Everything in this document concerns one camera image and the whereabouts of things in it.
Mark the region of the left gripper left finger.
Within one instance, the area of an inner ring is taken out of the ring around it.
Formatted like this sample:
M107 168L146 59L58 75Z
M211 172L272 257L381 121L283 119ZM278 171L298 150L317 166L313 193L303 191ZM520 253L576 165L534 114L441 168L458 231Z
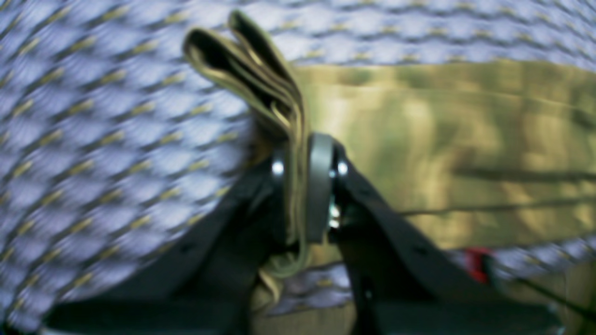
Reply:
M249 169L157 261L89 299L56 306L44 335L249 335L259 267L285 243L285 151Z

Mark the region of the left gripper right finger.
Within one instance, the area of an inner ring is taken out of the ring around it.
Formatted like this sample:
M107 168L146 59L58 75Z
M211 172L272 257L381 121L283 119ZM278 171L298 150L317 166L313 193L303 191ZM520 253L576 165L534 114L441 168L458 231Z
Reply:
M337 244L356 335L558 335L544 305L477 282L395 212L329 135L308 144L305 236Z

